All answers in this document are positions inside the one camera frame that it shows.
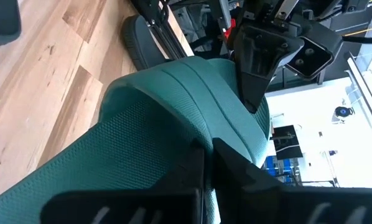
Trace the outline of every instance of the wooden floor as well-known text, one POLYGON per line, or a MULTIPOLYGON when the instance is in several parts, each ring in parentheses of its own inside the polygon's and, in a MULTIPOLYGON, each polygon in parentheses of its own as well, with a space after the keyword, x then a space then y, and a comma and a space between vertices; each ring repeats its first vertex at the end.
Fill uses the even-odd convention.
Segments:
POLYGON ((22 35, 0 46, 0 194, 94 125, 108 84, 136 71, 119 38, 128 0, 19 3, 22 35))

